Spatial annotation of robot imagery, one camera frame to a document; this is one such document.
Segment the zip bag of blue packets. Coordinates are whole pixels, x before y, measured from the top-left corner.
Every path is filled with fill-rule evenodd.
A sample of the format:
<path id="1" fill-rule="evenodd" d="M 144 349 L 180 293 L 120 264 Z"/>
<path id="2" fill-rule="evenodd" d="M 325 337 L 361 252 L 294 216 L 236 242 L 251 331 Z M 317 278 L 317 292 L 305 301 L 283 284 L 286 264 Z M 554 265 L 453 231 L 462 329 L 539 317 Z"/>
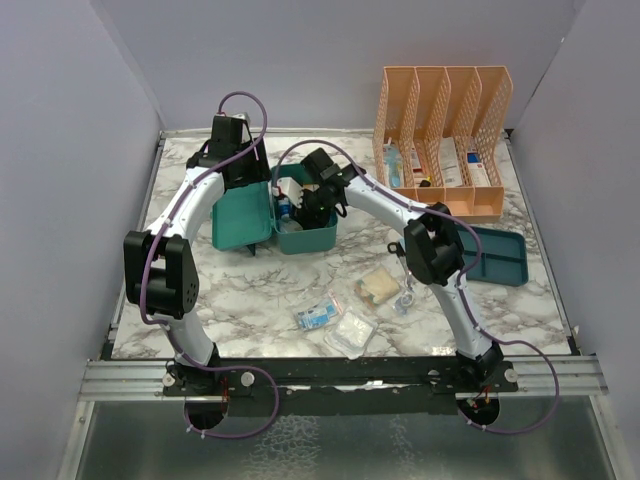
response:
<path id="1" fill-rule="evenodd" d="M 309 299 L 292 311 L 296 325 L 303 331 L 324 328 L 343 315 L 343 307 L 333 291 Z"/>

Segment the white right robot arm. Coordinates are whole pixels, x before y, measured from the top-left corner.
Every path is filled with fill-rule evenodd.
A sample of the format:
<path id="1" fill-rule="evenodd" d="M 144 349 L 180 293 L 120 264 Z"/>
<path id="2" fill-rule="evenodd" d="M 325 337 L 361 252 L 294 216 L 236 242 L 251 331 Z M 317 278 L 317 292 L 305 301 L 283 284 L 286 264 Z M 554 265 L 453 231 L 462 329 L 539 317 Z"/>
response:
<path id="1" fill-rule="evenodd" d="M 468 292 L 463 243 L 448 207 L 411 202 L 357 165 L 339 166 L 322 148 L 308 154 L 301 165 L 318 188 L 303 194 L 298 223 L 318 226 L 331 213 L 345 216 L 346 208 L 352 207 L 400 233 L 411 276 L 430 288 L 453 332 L 461 383 L 472 391 L 491 384 L 503 353 L 484 331 L 484 320 Z"/>

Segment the green plastic medicine box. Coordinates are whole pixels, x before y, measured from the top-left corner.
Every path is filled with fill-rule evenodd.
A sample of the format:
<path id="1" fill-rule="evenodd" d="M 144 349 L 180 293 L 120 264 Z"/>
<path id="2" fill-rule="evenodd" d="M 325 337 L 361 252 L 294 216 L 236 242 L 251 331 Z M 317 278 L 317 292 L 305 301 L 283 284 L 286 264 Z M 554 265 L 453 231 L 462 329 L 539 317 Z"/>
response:
<path id="1" fill-rule="evenodd" d="M 212 207 L 212 245 L 220 251 L 247 247 L 254 250 L 258 243 L 272 237 L 278 240 L 286 255 L 326 252 L 336 244 L 338 218 L 331 216 L 324 228 L 296 233 L 278 231 L 277 200 L 270 190 L 271 181 L 250 184 L 228 190 Z M 290 218 L 296 207 L 291 204 Z"/>

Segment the zip bag of bandages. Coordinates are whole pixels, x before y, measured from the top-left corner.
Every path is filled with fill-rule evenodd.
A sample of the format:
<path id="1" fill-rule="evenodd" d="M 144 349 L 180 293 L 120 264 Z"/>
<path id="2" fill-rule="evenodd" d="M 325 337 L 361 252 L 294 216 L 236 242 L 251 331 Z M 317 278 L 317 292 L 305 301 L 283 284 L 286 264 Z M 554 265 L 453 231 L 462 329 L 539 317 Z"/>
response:
<path id="1" fill-rule="evenodd" d="M 399 291 L 399 283 L 384 266 L 367 273 L 354 284 L 356 295 L 371 309 L 376 309 Z"/>

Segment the white bottle blue label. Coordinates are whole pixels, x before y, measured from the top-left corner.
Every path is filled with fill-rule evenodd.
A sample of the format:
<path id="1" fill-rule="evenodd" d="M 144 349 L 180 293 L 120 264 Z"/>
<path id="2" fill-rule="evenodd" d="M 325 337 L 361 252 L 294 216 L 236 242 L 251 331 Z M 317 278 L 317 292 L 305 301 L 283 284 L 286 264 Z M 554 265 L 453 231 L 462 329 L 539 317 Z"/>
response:
<path id="1" fill-rule="evenodd" d="M 277 208 L 280 219 L 288 219 L 291 214 L 291 202 L 287 197 L 277 200 Z"/>

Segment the white gauze pad packet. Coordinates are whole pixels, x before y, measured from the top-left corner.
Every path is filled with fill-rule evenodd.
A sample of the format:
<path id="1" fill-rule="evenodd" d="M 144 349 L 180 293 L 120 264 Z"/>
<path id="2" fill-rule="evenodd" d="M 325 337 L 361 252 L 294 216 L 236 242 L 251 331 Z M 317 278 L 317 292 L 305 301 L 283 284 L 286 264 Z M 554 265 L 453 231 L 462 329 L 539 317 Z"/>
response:
<path id="1" fill-rule="evenodd" d="M 348 308 L 325 335 L 325 343 L 349 360 L 363 356 L 378 323 L 360 310 Z"/>

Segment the blue cotton swab bag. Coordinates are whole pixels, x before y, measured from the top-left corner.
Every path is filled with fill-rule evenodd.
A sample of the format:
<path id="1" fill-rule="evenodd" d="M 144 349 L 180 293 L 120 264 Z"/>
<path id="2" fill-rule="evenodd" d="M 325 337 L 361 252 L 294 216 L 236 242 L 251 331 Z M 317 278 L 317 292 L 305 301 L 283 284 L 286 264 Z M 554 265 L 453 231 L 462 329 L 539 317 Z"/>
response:
<path id="1" fill-rule="evenodd" d="M 280 233 L 296 233 L 303 230 L 304 228 L 290 217 L 281 217 L 278 221 L 278 231 Z"/>

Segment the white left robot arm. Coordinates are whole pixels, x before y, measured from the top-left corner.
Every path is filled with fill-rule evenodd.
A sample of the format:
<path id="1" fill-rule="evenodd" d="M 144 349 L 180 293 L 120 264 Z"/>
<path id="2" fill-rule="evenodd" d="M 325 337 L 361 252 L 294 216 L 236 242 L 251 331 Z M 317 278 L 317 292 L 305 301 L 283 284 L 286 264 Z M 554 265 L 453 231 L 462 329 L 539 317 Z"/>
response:
<path id="1" fill-rule="evenodd" d="M 237 175 L 243 160 L 266 163 L 264 142 L 254 137 L 246 114 L 218 113 L 211 136 L 189 160 L 185 177 L 161 215 L 143 231 L 130 231 L 123 243 L 125 293 L 141 320 L 162 329 L 176 363 L 188 367 L 186 382 L 206 395 L 220 385 L 215 343 L 195 311 L 199 276 L 192 253 L 197 233 Z"/>

